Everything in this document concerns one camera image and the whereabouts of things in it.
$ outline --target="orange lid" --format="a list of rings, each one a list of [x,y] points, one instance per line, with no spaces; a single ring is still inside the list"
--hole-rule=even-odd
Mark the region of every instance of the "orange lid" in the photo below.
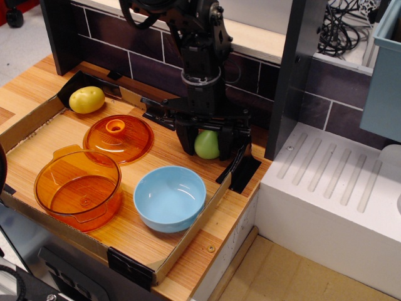
[[[83,148],[107,152],[117,163],[128,164],[146,154],[153,139],[153,131],[144,121],[114,115],[92,125],[83,138]]]

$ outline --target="floor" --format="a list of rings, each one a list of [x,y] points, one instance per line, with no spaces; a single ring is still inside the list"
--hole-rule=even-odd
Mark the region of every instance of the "floor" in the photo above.
[[[24,24],[11,28],[0,26],[0,87],[51,54],[40,6],[23,14]],[[4,258],[23,268],[19,258],[0,232]]]
[[[257,236],[218,301],[396,301]]]

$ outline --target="screw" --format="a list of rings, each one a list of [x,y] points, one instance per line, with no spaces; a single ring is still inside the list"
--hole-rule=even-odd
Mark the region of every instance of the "screw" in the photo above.
[[[57,300],[57,296],[56,295],[48,295],[46,298],[46,301],[56,301]]]
[[[209,253],[213,253],[213,252],[215,252],[215,250],[216,250],[215,246],[208,246],[208,247],[207,247],[207,251],[208,251]]]

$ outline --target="lid knob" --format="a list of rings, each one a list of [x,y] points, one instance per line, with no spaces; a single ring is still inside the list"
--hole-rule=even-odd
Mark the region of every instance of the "lid knob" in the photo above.
[[[120,119],[113,119],[106,124],[107,132],[112,135],[121,133],[125,128],[125,122]]]

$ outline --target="blue container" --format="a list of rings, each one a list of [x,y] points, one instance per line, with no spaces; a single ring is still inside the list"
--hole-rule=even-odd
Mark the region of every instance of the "blue container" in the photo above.
[[[204,208],[206,187],[194,171],[166,166],[144,176],[133,194],[142,221],[153,230],[174,233],[189,228]]]
[[[378,56],[361,129],[401,142],[401,43],[391,40],[401,18],[401,0],[392,0],[373,34]]]

